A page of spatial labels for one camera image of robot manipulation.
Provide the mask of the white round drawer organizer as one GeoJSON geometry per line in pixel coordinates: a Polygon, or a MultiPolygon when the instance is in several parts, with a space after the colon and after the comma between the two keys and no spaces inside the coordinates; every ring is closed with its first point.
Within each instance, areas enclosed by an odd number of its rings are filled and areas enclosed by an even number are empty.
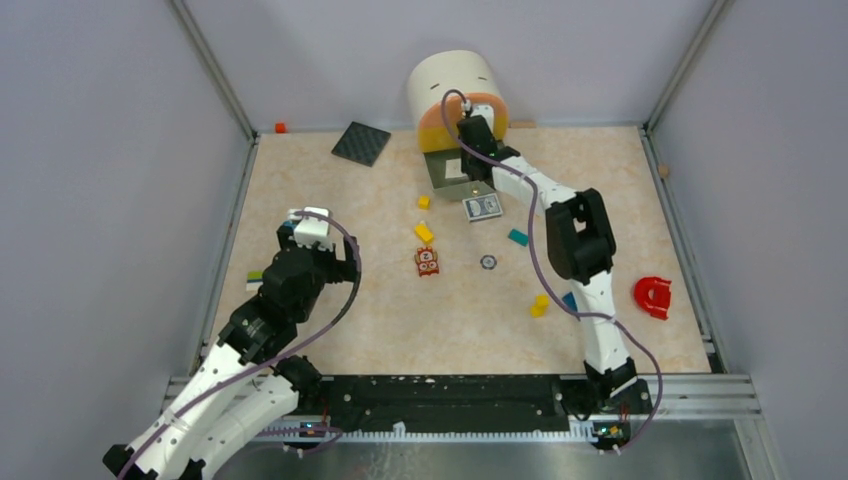
{"type": "Polygon", "coordinates": [[[491,187],[472,181],[467,175],[459,179],[444,178],[445,162],[461,160],[462,149],[454,137],[458,134],[456,124],[463,116],[464,102],[490,104],[495,110],[495,138],[502,141],[507,133],[508,107],[484,57],[471,50],[433,54],[413,68],[406,90],[417,145],[424,156],[434,194],[459,201],[491,193],[491,187]]]}

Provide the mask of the white cosmetic box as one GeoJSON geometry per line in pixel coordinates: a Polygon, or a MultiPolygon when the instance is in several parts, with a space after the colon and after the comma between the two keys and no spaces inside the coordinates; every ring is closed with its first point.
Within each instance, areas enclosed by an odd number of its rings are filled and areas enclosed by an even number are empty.
{"type": "Polygon", "coordinates": [[[461,160],[459,158],[449,159],[445,162],[444,178],[446,180],[464,177],[465,173],[462,171],[461,160]]]}

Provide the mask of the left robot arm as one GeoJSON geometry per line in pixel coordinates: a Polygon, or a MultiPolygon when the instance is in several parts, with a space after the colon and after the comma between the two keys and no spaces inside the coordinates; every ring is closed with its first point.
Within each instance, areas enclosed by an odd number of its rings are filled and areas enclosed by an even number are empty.
{"type": "Polygon", "coordinates": [[[292,209],[257,292],[234,310],[205,360],[152,425],[102,458],[117,479],[211,479],[274,420],[319,404],[315,369],[298,353],[350,310],[362,280],[357,240],[329,210],[292,209]],[[299,339],[328,284],[349,282],[339,312],[299,339]]]}

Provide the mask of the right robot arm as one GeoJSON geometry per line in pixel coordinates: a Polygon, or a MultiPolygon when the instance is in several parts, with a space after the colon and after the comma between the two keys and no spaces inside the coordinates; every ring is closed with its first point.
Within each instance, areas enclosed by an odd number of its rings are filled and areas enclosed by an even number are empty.
{"type": "Polygon", "coordinates": [[[617,320],[612,288],[617,244],[601,193],[567,187],[500,143],[491,105],[461,98],[459,109],[449,132],[462,150],[462,171],[543,217],[548,262],[570,284],[575,305],[566,311],[583,329],[587,400],[600,412],[614,411],[636,383],[637,371],[617,320]]]}

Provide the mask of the green blue white block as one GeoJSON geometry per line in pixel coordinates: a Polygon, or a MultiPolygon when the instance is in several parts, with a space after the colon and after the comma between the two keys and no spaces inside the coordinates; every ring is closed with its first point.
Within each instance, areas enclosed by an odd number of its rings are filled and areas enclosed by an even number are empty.
{"type": "Polygon", "coordinates": [[[247,274],[245,289],[247,291],[257,291],[263,284],[262,271],[250,271],[247,274]]]}

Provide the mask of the wooden block on ledge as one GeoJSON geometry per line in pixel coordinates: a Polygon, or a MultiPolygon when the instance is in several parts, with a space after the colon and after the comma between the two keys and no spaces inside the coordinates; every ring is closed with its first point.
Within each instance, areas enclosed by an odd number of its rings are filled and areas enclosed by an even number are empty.
{"type": "Polygon", "coordinates": [[[537,123],[529,120],[512,121],[509,124],[509,127],[511,129],[535,129],[537,127],[537,123]]]}

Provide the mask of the blue playing card box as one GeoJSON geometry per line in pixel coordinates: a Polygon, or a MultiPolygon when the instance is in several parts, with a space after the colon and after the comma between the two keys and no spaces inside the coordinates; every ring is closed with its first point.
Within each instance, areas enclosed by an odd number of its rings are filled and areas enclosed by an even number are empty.
{"type": "Polygon", "coordinates": [[[503,215],[503,208],[496,193],[475,196],[461,201],[469,222],[477,222],[498,218],[503,215]]]}

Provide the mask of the yellow cube block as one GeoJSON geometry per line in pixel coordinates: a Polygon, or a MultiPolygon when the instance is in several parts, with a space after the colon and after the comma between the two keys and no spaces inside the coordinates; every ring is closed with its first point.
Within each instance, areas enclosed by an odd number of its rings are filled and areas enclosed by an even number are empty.
{"type": "Polygon", "coordinates": [[[414,227],[414,233],[424,245],[431,245],[435,239],[433,232],[425,223],[417,224],[414,227]]]}

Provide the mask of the teal block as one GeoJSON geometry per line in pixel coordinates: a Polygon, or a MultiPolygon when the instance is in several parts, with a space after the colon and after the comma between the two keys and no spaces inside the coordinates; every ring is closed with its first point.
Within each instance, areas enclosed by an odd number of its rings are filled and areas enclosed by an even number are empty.
{"type": "Polygon", "coordinates": [[[527,247],[529,244],[529,236],[526,233],[517,229],[511,229],[507,235],[507,238],[522,247],[527,247]]]}

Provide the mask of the black lego plate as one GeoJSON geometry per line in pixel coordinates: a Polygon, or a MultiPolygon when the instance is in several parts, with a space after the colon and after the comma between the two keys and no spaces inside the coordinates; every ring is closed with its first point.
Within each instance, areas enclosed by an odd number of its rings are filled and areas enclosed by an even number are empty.
{"type": "Polygon", "coordinates": [[[359,122],[351,122],[331,153],[354,163],[372,167],[391,138],[391,133],[359,122]]]}

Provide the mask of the blue lego brick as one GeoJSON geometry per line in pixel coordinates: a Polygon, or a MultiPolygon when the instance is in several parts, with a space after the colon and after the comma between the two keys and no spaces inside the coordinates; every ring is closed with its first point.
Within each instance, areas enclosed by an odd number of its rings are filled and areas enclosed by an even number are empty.
{"type": "Polygon", "coordinates": [[[572,292],[568,292],[567,294],[565,294],[562,297],[562,301],[568,307],[569,310],[571,310],[571,311],[577,311],[578,310],[576,302],[575,302],[575,297],[574,297],[572,292]]]}

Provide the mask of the red plastic horseshoe toy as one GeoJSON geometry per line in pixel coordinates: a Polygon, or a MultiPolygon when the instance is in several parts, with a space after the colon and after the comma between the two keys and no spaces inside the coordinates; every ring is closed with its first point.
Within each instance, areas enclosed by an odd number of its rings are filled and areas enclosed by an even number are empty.
{"type": "Polygon", "coordinates": [[[637,306],[649,316],[667,320],[671,306],[672,282],[651,276],[639,279],[633,287],[633,298],[637,306]]]}

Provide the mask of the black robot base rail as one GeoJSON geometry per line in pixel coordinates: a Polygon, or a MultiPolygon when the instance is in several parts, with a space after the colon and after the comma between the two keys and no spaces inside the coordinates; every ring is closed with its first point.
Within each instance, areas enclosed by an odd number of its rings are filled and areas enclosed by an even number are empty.
{"type": "Polygon", "coordinates": [[[645,381],[602,399],[586,377],[436,375],[325,377],[300,398],[294,417],[346,433],[564,432],[579,420],[634,418],[651,411],[645,381]]]}

